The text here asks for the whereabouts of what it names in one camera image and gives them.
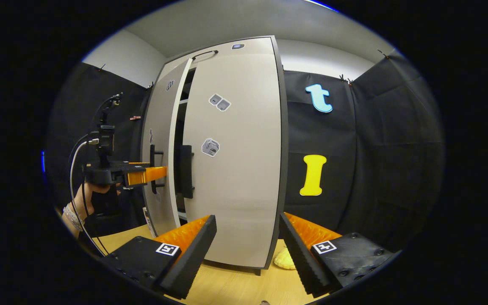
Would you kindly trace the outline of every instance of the croissant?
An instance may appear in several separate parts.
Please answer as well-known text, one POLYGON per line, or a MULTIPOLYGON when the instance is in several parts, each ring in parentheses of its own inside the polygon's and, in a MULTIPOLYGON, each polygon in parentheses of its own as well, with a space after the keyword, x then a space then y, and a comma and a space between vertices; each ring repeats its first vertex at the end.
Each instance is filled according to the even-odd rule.
POLYGON ((283 249, 278 253, 274 259, 274 263, 281 268, 294 270, 295 264, 293 264, 293 259, 289 255, 289 250, 287 248, 283 249))

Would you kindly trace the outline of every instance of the bracelet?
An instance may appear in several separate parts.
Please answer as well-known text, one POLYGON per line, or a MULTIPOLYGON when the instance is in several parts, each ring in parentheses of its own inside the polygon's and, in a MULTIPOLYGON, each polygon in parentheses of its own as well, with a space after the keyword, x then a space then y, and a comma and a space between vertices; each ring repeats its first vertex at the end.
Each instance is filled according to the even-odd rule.
POLYGON ((70 220, 70 222, 73 224, 73 226, 79 230, 80 232, 83 231, 82 229, 82 226, 80 225, 80 222, 78 220, 78 217, 76 216, 75 213, 73 213, 73 211, 71 211, 69 209, 69 204, 67 204, 65 207, 64 207, 64 210, 63 210, 63 213, 67 216, 67 218, 70 220))

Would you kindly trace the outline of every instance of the person's arm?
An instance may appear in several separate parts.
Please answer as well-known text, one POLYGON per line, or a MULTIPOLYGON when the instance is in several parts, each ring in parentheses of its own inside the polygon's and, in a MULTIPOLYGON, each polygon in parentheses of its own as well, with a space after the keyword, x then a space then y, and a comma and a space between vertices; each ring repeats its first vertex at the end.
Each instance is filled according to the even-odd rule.
MULTIPOLYGON (((84 192, 86 195, 86 206, 88 208, 88 213, 91 215, 94 212, 93 205, 92 205, 92 193, 106 193, 110 189, 110 185, 107 186, 97 186, 93 185, 90 183, 85 183, 84 184, 84 192)), ((84 209, 84 203, 83 203, 83 195, 82 195, 82 185, 80 185, 80 188, 76 192, 76 195, 74 197, 75 201, 75 208, 76 208, 76 214, 82 221, 82 224, 84 224, 84 220, 86 220, 86 209, 84 209)), ((68 203, 67 207, 69 208, 70 212, 74 213, 73 209, 73 203, 68 203)), ((64 221, 64 224, 67 226, 67 228, 70 230, 70 232, 73 234, 73 236, 78 239, 78 234, 80 231, 75 228, 71 220, 67 217, 67 215, 62 214, 62 219, 64 221)))

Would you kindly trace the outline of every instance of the ceiling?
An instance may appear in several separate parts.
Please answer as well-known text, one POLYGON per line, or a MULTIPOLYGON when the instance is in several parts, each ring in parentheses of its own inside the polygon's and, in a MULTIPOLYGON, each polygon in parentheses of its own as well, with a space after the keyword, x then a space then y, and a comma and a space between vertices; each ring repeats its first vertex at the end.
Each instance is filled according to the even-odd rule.
POLYGON ((394 47, 370 29, 303 0, 184 0, 125 28, 167 58, 245 37, 318 43, 374 63, 394 47))

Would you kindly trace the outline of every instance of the sticker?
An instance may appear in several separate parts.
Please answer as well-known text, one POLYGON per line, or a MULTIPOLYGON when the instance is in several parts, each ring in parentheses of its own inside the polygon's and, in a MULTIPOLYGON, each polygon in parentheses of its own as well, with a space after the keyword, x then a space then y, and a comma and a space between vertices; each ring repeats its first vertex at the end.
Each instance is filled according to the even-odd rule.
POLYGON ((227 110, 227 108, 229 108, 229 106, 231 106, 231 103, 226 100, 226 99, 222 99, 218 104, 217 104, 217 108, 220 110, 220 111, 225 111, 227 110))
POLYGON ((174 256, 176 251, 178 251, 178 248, 180 247, 163 243, 159 246, 159 248, 157 248, 156 252, 165 255, 174 256))
POLYGON ((325 97, 329 96, 329 91, 323 89, 319 83, 308 86, 305 89, 306 92, 310 92, 312 95, 312 104, 318 111, 328 113, 333 110, 333 106, 325 102, 325 97))
POLYGON ((175 81, 174 81, 174 80, 169 81, 169 82, 167 83, 167 90, 165 90, 165 91, 168 91, 169 89, 171 89, 171 87, 172 87, 173 83, 175 83, 175 81))
POLYGON ((208 100, 212 106, 215 106, 220 111, 225 111, 229 106, 231 106, 231 102, 221 97, 221 95, 214 93, 211 98, 208 100))
POLYGON ((201 151, 204 154, 207 154, 213 158, 217 154, 217 152, 219 151, 219 143, 212 140, 212 138, 208 138, 203 143, 203 146, 201 147, 201 151))
POLYGON ((217 103, 219 103, 219 101, 221 101, 222 97, 217 95, 217 94, 214 94, 212 95, 212 97, 210 98, 209 102, 212 104, 212 105, 217 105, 217 103))
POLYGON ((319 254, 327 253, 336 249, 335 245, 333 245, 333 243, 331 243, 330 241, 324 241, 323 243, 315 244, 313 245, 313 247, 319 254))

